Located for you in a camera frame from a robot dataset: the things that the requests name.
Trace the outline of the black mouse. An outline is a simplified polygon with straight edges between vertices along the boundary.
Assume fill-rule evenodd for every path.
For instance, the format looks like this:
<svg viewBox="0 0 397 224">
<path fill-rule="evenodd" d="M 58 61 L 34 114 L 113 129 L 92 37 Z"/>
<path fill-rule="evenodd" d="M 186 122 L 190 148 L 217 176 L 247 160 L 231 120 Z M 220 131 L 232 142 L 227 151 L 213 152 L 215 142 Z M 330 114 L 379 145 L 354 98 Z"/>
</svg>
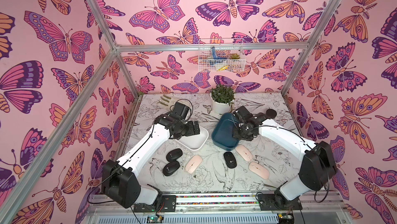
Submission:
<svg viewBox="0 0 397 224">
<path fill-rule="evenodd" d="M 183 156 L 183 151 L 180 148 L 176 148 L 167 153 L 166 160 L 168 162 L 173 162 L 178 160 L 182 156 Z"/>
<path fill-rule="evenodd" d="M 223 154 L 223 157 L 224 157 L 226 166 L 229 169 L 234 169 L 234 168 L 237 167 L 237 161 L 236 161 L 236 158 L 235 158 L 235 156 L 233 155 L 232 152 L 230 152 L 230 151 L 225 152 Z"/>
<path fill-rule="evenodd" d="M 180 163 L 178 161 L 169 162 L 162 169 L 162 173 L 164 176 L 173 175 L 180 168 Z"/>
</svg>

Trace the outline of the teal storage box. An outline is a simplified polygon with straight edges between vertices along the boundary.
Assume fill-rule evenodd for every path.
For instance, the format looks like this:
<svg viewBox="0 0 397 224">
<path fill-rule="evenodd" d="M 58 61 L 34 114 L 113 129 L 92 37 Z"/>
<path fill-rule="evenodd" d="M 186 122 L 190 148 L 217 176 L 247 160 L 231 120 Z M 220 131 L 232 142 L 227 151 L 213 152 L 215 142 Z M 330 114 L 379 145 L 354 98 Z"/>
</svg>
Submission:
<svg viewBox="0 0 397 224">
<path fill-rule="evenodd" d="M 214 145 L 232 151 L 239 144 L 239 140 L 233 137 L 233 128 L 238 124 L 239 121 L 233 114 L 223 114 L 212 132 Z"/>
</svg>

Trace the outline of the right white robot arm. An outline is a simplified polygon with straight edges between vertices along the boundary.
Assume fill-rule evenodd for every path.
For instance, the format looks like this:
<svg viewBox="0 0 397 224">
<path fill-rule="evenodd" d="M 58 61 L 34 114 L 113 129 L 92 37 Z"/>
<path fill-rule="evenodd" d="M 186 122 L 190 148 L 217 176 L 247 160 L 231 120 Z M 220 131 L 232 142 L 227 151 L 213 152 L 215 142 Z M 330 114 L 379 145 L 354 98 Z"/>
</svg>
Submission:
<svg viewBox="0 0 397 224">
<path fill-rule="evenodd" d="M 289 208 L 294 200 L 309 192 L 318 192 L 322 188 L 329 191 L 330 181 L 338 169 L 331 146 L 303 138 L 302 136 L 282 127 L 274 116 L 276 111 L 252 114 L 240 107 L 233 112 L 237 123 L 233 128 L 233 137 L 238 140 L 251 141 L 257 136 L 268 138 L 286 149 L 301 162 L 298 174 L 279 186 L 270 203 L 278 209 Z"/>
</svg>

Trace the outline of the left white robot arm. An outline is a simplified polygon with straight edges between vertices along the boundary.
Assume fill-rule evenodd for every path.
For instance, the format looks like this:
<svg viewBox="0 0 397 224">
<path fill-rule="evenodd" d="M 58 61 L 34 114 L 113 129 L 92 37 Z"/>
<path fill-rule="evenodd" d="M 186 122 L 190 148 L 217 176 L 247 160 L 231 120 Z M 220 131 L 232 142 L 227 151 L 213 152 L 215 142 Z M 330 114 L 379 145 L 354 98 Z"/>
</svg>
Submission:
<svg viewBox="0 0 397 224">
<path fill-rule="evenodd" d="M 153 209 L 161 206 L 162 191 L 153 186 L 142 186 L 138 176 L 154 152 L 169 139 L 197 136 L 198 121 L 184 122 L 169 113 L 154 120 L 149 132 L 125 155 L 103 166 L 101 192 L 124 208 L 146 204 Z"/>
</svg>

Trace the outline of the white storage tray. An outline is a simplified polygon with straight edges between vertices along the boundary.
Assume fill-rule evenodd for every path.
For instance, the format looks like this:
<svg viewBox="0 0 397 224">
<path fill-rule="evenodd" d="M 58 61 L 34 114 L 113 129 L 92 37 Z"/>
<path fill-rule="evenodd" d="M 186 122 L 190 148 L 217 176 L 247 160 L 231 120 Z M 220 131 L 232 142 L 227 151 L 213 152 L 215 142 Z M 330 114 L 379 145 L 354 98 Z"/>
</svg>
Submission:
<svg viewBox="0 0 397 224">
<path fill-rule="evenodd" d="M 176 142 L 191 151 L 200 150 L 208 140 L 209 132 L 206 128 L 202 126 L 199 126 L 199 128 L 200 128 L 200 134 L 189 137 L 184 136 L 181 137 L 179 140 L 176 140 Z"/>
</svg>

